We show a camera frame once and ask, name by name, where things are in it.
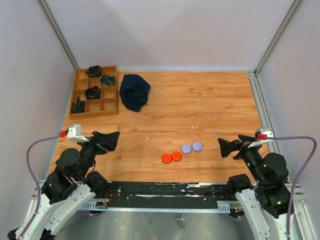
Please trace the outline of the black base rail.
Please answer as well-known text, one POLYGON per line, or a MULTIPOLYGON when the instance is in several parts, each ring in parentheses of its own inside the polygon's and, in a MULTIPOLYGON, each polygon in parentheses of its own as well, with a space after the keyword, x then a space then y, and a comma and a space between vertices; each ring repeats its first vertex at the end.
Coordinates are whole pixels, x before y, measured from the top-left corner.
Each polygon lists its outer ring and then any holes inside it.
POLYGON ((110 181, 80 210, 229 213, 238 204, 226 183, 110 181))

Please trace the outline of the black rolled belt top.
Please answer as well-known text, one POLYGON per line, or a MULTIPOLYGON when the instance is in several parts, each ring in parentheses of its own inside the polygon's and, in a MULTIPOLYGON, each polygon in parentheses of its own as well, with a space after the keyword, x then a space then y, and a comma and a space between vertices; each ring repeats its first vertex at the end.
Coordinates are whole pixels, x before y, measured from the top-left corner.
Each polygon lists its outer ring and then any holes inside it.
POLYGON ((102 76, 102 68, 99 65, 93 65, 85 72, 88 78, 100 78, 102 76))

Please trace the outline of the green patterned rolled belt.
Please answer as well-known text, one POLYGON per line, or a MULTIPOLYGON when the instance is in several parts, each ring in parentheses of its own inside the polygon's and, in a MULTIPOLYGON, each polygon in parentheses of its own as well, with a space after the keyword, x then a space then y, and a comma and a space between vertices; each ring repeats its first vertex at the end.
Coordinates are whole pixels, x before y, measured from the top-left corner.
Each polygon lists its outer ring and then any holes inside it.
POLYGON ((102 87, 113 87, 116 85, 116 77, 110 74, 104 74, 100 78, 100 84, 102 87))

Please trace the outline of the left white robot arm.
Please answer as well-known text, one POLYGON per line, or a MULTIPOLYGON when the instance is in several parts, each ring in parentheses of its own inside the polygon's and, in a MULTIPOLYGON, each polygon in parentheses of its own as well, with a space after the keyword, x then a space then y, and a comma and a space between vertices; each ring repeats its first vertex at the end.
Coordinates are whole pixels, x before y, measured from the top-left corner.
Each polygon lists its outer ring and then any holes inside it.
POLYGON ((36 184, 36 206, 21 227, 8 233, 10 240, 52 240, 86 201, 101 198, 108 192, 107 180, 98 171, 89 172, 89 169, 95 166, 96 156, 116 149, 120 132, 93 131, 90 137, 84 137, 73 126, 54 136, 63 137, 75 141, 81 149, 64 150, 43 185, 30 171, 36 184))

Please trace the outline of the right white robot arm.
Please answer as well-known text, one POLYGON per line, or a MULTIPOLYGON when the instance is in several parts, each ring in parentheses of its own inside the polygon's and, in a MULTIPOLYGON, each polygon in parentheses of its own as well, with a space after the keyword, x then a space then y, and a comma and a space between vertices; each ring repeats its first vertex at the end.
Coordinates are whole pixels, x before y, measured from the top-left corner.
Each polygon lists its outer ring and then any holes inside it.
POLYGON ((289 171, 284 156, 259 153, 263 144, 273 141, 271 131, 257 132, 254 137, 238 135, 233 141, 218 138, 222 158, 232 152, 234 160, 243 160, 256 181, 252 185, 246 174, 229 177, 227 196, 237 200, 256 240, 291 240, 294 218, 293 198, 286 187, 289 171))

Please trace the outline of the dark blue cloth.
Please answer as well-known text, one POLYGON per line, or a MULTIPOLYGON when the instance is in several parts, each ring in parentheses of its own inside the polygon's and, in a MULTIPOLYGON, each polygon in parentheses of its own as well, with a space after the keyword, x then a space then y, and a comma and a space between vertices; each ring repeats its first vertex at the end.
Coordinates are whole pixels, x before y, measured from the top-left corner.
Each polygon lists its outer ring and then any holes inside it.
POLYGON ((150 90, 150 84, 140 75, 125 74, 120 85, 119 95, 128 110, 139 113, 148 102, 150 90))

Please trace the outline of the black rolled belt middle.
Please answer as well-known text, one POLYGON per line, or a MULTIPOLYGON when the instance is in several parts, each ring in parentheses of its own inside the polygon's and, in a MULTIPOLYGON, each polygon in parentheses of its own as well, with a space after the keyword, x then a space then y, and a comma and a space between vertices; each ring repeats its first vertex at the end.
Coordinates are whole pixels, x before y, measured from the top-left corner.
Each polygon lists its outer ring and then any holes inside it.
POLYGON ((87 100, 96 100, 101 98, 101 89, 98 86, 93 86, 84 91, 87 100))

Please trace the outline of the dark folded belt bottom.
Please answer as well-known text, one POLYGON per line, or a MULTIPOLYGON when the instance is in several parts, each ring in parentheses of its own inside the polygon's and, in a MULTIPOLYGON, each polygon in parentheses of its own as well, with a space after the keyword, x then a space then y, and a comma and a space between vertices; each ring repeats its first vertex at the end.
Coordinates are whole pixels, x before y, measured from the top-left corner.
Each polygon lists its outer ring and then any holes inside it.
POLYGON ((78 96, 76 101, 71 105, 71 114, 81 114, 85 112, 86 103, 78 96))

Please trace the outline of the orange earbud charging case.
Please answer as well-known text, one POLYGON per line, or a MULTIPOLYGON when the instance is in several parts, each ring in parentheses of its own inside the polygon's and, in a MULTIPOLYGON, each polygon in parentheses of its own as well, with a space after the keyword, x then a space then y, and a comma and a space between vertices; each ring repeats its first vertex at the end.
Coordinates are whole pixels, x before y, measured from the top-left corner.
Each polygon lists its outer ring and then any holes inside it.
POLYGON ((169 153, 165 153, 161 156, 161 161, 165 164, 169 164, 172 161, 172 156, 169 153))

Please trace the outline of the black rolled belt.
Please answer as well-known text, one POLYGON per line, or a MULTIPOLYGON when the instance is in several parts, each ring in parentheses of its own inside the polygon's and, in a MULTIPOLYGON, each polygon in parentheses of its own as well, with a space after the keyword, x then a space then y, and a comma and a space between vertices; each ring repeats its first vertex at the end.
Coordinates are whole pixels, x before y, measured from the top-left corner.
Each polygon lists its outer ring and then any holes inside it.
POLYGON ((102 76, 102 68, 99 65, 93 65, 85 72, 88 78, 100 78, 102 76))
POLYGON ((84 91, 87 100, 96 100, 101 98, 101 89, 98 86, 93 86, 84 91))

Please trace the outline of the purple charging case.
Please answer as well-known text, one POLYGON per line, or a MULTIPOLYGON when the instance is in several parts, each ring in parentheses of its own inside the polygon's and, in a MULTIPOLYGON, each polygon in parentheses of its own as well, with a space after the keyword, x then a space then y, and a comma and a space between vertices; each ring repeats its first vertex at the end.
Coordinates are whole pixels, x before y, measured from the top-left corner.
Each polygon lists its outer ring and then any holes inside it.
POLYGON ((192 149, 196 152, 199 152, 203 149, 203 145, 200 142, 196 141, 192 144, 192 149))
POLYGON ((189 144, 184 144, 181 146, 181 152, 184 154, 190 154, 192 151, 192 147, 189 144))

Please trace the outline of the wooden compartment tray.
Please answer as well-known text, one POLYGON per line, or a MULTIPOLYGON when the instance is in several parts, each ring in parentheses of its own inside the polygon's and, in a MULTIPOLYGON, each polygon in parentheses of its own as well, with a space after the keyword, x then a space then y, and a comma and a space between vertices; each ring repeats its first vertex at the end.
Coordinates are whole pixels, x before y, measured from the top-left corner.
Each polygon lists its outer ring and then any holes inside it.
POLYGON ((73 120, 115 116, 118 110, 118 69, 95 66, 77 69, 69 107, 73 120))

